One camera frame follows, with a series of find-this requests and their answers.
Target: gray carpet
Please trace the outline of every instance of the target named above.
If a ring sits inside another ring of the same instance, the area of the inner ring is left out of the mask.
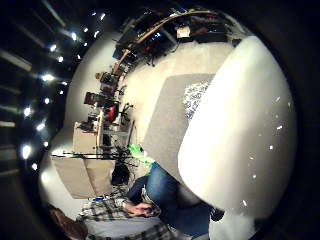
[[[193,83],[211,81],[213,76],[188,74],[167,78],[142,143],[144,150],[181,183],[178,153],[188,127],[183,107],[184,89]]]

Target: chair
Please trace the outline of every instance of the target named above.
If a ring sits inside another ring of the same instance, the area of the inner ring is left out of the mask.
[[[107,98],[101,94],[91,92],[87,92],[84,99],[84,104],[106,108],[114,106],[116,102],[118,101],[114,101],[113,99]]]
[[[120,112],[120,111],[119,111],[119,109],[120,109],[120,102],[115,102],[115,104],[114,104],[112,107],[110,107],[109,109],[107,109],[107,112],[106,112],[106,114],[107,114],[107,122],[108,122],[109,124],[113,123],[114,120],[115,120],[115,119],[118,117],[118,115],[120,114],[120,118],[121,118],[121,119],[120,119],[120,123],[121,123],[122,125],[124,125],[124,124],[125,124],[124,121],[126,121],[126,122],[129,122],[129,121],[130,121],[130,119],[129,119],[129,117],[128,117],[127,111],[128,111],[129,108],[132,108],[132,107],[133,107],[133,105],[130,105],[129,103],[126,103],[126,104],[124,105],[122,111]]]
[[[120,96],[123,96],[124,95],[124,91],[127,87],[127,85],[123,85],[120,89],[117,88],[118,85],[116,86],[108,86],[108,85],[105,85],[105,84],[101,84],[101,87],[100,87],[100,93],[109,98],[109,99],[115,99],[115,93],[118,92],[118,98]]]

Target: jeans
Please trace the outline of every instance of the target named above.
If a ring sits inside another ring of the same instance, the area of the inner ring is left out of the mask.
[[[135,203],[141,202],[137,196],[141,194],[145,183],[148,196],[161,208],[159,217],[164,223],[193,237],[208,233],[211,206],[202,202],[180,209],[176,201],[179,183],[157,163],[152,165],[149,177],[137,179],[129,191],[128,197]]]

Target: green object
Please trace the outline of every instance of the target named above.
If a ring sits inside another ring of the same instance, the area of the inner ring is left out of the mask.
[[[142,151],[142,148],[137,144],[131,144],[128,147],[130,154],[133,158],[139,160],[139,162],[146,168],[151,168],[154,160],[147,155],[145,151]]]

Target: floor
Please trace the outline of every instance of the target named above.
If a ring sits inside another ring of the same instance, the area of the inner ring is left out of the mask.
[[[128,74],[122,102],[134,105],[137,144],[143,141],[164,80],[182,74],[215,74],[232,49],[226,43],[184,43],[174,53],[156,60],[155,67],[142,65]]]
[[[110,58],[110,51],[103,44],[106,43],[100,41],[93,46],[102,49],[102,51],[99,51],[99,58],[94,57],[94,54],[87,54],[83,57],[80,66],[85,68],[86,71],[92,73],[106,71],[108,65],[101,61],[101,58],[103,58],[103,54],[105,58]],[[232,49],[231,45],[225,43],[185,43],[181,44],[174,53],[157,59],[155,67],[142,65],[129,73],[122,82],[122,84],[127,85],[122,102],[129,102],[134,105],[132,118],[135,120],[135,129],[132,142],[139,144],[143,141],[162,84],[167,77],[181,74],[215,74]],[[92,79],[88,78],[84,81],[90,82]],[[40,186],[44,188],[42,190],[47,200],[61,208],[69,217],[75,218],[83,201],[86,200],[72,199],[59,179],[49,157],[42,165],[44,171],[41,172]],[[147,171],[148,168],[141,165],[136,170],[136,177],[144,175]]]

